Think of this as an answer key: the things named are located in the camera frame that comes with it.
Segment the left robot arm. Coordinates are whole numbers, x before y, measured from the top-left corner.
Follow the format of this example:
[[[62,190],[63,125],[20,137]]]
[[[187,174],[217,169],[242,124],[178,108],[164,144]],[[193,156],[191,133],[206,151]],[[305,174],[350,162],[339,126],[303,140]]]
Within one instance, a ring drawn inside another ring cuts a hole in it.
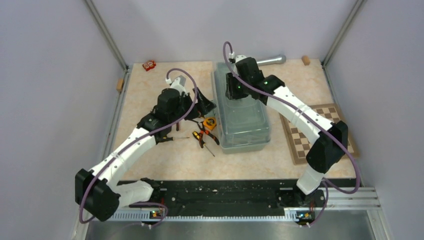
[[[144,202],[154,207],[160,202],[160,193],[143,180],[119,184],[132,165],[149,149],[167,142],[172,126],[182,120],[203,117],[216,108],[196,87],[192,100],[185,90],[165,88],[157,97],[152,110],[141,118],[127,139],[99,164],[89,170],[80,169],[75,175],[75,202],[79,205],[79,222],[86,224],[84,212],[102,222],[118,209],[133,203]]]

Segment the translucent green plastic toolbox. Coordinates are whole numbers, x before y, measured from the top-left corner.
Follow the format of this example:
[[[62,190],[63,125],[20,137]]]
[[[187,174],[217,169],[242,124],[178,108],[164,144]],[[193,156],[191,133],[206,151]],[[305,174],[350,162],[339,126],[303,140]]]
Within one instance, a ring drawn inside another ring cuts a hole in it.
[[[262,150],[271,140],[271,125],[266,107],[258,100],[246,98],[229,100],[226,97],[226,74],[223,62],[213,64],[211,84],[213,113],[217,122],[217,138],[224,154]]]

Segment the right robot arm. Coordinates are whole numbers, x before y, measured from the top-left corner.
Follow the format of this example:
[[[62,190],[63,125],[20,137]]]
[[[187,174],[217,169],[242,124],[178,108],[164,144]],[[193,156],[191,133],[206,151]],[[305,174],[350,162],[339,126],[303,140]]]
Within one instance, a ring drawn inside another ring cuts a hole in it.
[[[298,99],[277,76],[264,76],[254,58],[238,55],[225,63],[230,71],[227,75],[230,100],[248,96],[259,100],[290,121],[312,145],[306,155],[306,169],[293,188],[294,202],[307,206],[327,172],[347,151],[347,124],[321,116]]]

